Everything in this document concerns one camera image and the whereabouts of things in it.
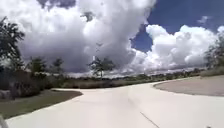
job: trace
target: concrete road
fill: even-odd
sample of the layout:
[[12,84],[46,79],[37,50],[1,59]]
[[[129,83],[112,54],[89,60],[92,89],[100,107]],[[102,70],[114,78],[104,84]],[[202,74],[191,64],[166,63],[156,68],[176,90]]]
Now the concrete road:
[[9,128],[223,128],[224,98],[151,84],[81,90],[72,100],[7,120]]

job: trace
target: cloud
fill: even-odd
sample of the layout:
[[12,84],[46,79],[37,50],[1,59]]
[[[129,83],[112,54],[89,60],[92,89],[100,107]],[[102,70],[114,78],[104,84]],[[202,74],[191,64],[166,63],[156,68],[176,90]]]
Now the cloud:
[[197,22],[199,24],[206,24],[208,20],[210,20],[211,17],[210,16],[202,16],[200,20],[198,20]]
[[[61,57],[68,72],[88,74],[87,64],[93,56],[112,59],[117,65],[113,75],[203,64],[204,52],[217,35],[202,27],[184,25],[170,34],[162,26],[148,25],[152,50],[144,53],[132,48],[130,39],[146,23],[155,3],[156,0],[77,0],[68,8],[49,2],[43,8],[36,0],[0,0],[0,18],[8,16],[26,33],[19,44],[25,61],[30,56],[44,56],[48,62]],[[82,17],[86,12],[93,14],[89,22]]]
[[[36,0],[1,0],[0,18],[8,16],[26,33],[19,44],[24,60],[44,56],[50,62],[61,57],[67,71],[86,72],[97,55],[110,57],[121,69],[134,59],[129,39],[136,36],[155,2],[77,0],[69,8],[52,2],[43,8]],[[90,22],[81,17],[85,12],[93,13]],[[97,43],[102,44],[98,52]]]
[[131,63],[131,66],[144,72],[202,65],[204,52],[217,39],[217,35],[210,30],[186,25],[174,34],[169,34],[158,25],[148,25],[146,31],[153,40],[152,50],[147,53],[137,51]]

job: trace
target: shrub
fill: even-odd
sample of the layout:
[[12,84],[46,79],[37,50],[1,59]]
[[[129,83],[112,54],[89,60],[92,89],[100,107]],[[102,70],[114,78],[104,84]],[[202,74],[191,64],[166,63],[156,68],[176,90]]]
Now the shrub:
[[10,92],[13,98],[30,97],[40,93],[40,87],[28,81],[16,82],[10,85]]
[[200,73],[202,77],[209,77],[209,76],[217,76],[217,75],[224,75],[224,67],[217,67],[214,69],[202,71]]

